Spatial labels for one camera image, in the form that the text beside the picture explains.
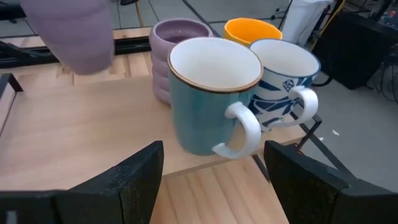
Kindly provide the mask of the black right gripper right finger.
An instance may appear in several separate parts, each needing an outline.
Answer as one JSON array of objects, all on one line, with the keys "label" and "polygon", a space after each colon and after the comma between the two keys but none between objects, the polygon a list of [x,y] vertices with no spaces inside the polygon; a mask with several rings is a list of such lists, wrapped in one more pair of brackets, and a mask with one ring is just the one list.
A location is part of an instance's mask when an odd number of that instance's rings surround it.
[{"label": "black right gripper right finger", "polygon": [[290,224],[398,224],[398,193],[299,153],[264,144],[271,183]]}]

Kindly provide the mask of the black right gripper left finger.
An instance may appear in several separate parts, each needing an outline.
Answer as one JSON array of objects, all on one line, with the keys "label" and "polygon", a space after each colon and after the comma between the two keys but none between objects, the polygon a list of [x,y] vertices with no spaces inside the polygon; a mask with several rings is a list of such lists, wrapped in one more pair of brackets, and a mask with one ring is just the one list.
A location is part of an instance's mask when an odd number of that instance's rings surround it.
[{"label": "black right gripper left finger", "polygon": [[163,166],[154,141],[68,190],[0,191],[0,224],[149,224]]}]

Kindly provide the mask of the teal mug white handle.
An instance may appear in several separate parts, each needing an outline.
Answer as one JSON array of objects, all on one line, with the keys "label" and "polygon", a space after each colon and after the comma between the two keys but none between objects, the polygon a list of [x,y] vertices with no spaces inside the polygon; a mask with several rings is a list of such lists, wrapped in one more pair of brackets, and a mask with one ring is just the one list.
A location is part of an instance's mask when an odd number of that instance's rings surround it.
[{"label": "teal mug white handle", "polygon": [[261,142],[260,124],[248,108],[263,74],[258,56],[228,39],[196,37],[173,47],[167,63],[180,145],[200,156],[252,154]]}]

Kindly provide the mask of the white mug blue pattern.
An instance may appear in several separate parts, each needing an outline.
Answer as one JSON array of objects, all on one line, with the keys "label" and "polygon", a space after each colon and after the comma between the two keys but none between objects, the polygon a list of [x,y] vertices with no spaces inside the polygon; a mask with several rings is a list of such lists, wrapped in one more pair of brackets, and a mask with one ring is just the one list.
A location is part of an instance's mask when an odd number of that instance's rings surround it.
[{"label": "white mug blue pattern", "polygon": [[249,104],[261,131],[310,120],[318,110],[318,96],[310,86],[321,69],[319,59],[307,49],[280,39],[259,39],[249,49],[264,68]]}]

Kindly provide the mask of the pale lilac ribbed mug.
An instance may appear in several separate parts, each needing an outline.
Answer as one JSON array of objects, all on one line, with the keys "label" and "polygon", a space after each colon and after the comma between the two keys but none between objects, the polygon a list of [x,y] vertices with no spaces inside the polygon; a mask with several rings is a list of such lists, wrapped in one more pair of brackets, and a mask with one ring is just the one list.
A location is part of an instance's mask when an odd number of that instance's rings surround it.
[{"label": "pale lilac ribbed mug", "polygon": [[211,29],[204,23],[192,19],[173,18],[156,23],[151,29],[152,86],[154,95],[162,102],[170,104],[169,67],[167,57],[170,50],[179,42],[195,37],[212,37]]}]

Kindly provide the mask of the darker purple mug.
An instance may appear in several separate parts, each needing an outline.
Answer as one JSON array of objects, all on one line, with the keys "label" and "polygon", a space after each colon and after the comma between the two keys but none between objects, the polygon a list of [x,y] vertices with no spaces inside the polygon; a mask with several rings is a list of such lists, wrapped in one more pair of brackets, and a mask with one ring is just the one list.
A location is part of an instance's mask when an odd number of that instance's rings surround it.
[{"label": "darker purple mug", "polygon": [[21,0],[28,22],[64,66],[79,75],[113,62],[108,0]]}]

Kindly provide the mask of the yellow mug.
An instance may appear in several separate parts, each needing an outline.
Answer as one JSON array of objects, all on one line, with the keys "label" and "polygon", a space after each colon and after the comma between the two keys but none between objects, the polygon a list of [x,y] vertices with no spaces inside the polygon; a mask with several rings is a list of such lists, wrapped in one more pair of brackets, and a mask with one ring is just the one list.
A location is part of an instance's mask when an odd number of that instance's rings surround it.
[{"label": "yellow mug", "polygon": [[249,47],[259,39],[282,39],[282,32],[268,22],[240,17],[227,21],[223,38]]}]

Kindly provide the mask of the black cabinet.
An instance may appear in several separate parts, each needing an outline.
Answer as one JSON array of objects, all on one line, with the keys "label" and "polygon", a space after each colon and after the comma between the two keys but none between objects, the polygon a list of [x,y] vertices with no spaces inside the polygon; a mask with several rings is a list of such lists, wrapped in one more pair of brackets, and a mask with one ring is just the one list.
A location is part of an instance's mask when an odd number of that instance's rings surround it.
[{"label": "black cabinet", "polygon": [[348,12],[339,13],[312,52],[321,71],[350,90],[365,86],[398,44],[398,29]]}]

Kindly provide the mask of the white bin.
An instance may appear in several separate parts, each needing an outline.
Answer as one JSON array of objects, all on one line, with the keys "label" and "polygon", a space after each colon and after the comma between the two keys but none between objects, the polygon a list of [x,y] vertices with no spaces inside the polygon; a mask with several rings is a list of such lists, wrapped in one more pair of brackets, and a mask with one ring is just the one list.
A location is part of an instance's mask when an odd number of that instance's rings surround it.
[{"label": "white bin", "polygon": [[282,39],[304,46],[324,10],[333,0],[291,0],[282,26]]}]

